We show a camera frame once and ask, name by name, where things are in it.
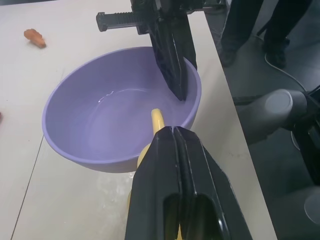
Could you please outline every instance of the purple bowl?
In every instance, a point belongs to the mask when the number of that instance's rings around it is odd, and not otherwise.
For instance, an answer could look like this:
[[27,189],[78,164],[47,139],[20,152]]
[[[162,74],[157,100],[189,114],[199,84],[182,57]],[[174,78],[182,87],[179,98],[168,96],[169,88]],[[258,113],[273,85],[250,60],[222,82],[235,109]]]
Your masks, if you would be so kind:
[[135,171],[141,150],[153,139],[151,110],[163,113],[167,126],[190,129],[195,119],[201,82],[185,61],[186,101],[169,90],[152,47],[114,51],[69,74],[49,97],[42,129],[61,156],[108,173]]

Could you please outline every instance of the person's leg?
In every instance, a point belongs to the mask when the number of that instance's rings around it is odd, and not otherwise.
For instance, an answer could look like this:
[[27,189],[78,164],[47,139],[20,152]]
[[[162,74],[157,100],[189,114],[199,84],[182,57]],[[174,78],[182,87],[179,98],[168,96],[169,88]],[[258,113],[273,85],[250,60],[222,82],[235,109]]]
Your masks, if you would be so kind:
[[221,37],[223,67],[230,66],[239,48],[250,37],[264,0],[232,0]]
[[279,0],[264,35],[264,50],[267,58],[276,67],[284,68],[287,35],[304,16],[312,0]]

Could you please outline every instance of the bowl rim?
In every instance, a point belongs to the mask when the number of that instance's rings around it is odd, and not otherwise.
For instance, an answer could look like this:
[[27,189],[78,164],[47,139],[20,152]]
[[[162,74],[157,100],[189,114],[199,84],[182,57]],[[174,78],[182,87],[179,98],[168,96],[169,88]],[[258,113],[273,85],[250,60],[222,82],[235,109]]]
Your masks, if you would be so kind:
[[[52,91],[52,93],[50,94],[43,112],[42,112],[42,131],[43,131],[43,135],[46,139],[46,141],[48,142],[48,144],[50,145],[51,148],[53,148],[53,150],[55,152],[57,152],[59,155],[61,155],[62,157],[69,159],[75,163],[79,163],[79,164],[85,164],[85,165],[117,165],[117,164],[122,164],[124,162],[128,162],[132,159],[136,159],[138,158],[138,156],[140,155],[140,152],[138,154],[131,154],[131,155],[127,155],[127,156],[123,156],[123,157],[119,157],[119,158],[113,158],[113,159],[108,159],[108,160],[89,160],[86,158],[80,158],[80,157],[76,157],[73,156],[65,151],[63,151],[62,149],[60,149],[54,142],[53,140],[50,138],[49,133],[47,131],[47,125],[46,125],[46,115],[47,115],[47,109],[48,109],[48,105],[52,99],[52,97],[54,96],[54,94],[56,93],[56,91],[58,90],[58,88],[60,87],[60,85],[62,85],[71,75],[73,75],[76,71],[78,71],[80,68],[84,67],[85,65],[103,58],[107,55],[111,55],[111,54],[115,54],[117,52],[121,52],[121,51],[128,51],[128,50],[134,50],[134,49],[152,49],[152,46],[138,46],[138,47],[129,47],[129,48],[122,48],[116,51],[111,51],[108,53],[105,53],[103,55],[97,56],[93,59],[91,59],[90,61],[85,62],[84,64],[82,64],[81,66],[77,67],[75,70],[73,70],[71,73],[69,73],[66,77],[63,78],[63,80],[54,88],[54,90]],[[201,79],[199,76],[199,73],[197,72],[196,68],[186,59],[184,58],[185,63],[190,67],[192,73],[195,76],[195,81],[196,81],[196,86],[197,86],[197,91],[196,91],[196,98],[194,101],[194,104],[192,106],[192,109],[190,111],[190,113],[188,114],[188,116],[186,117],[186,119],[184,120],[184,122],[182,123],[181,127],[185,128],[192,120],[195,119],[197,111],[198,111],[198,107],[200,104],[200,99],[201,99],[201,93],[202,93],[202,87],[201,87]]]

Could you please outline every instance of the gray robot arm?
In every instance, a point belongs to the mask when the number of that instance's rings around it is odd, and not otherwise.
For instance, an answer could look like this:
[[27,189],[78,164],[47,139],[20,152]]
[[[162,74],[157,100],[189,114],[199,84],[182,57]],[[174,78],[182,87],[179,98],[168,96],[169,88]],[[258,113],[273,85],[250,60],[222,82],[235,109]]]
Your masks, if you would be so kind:
[[307,99],[300,91],[278,89],[238,112],[247,144],[264,140],[307,112]]

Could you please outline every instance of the white table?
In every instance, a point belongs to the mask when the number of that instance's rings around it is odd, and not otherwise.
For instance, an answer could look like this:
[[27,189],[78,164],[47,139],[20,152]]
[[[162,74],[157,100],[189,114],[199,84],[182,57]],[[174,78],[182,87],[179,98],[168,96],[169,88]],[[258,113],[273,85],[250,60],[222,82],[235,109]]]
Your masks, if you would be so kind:
[[[42,110],[59,81],[114,50],[150,46],[136,28],[101,33],[98,12],[131,10],[129,0],[58,0],[0,7],[0,239],[122,240],[133,173],[86,169],[43,139]],[[227,173],[255,240],[276,235],[205,15],[189,16],[202,81],[193,125]],[[24,38],[38,30],[47,48]]]

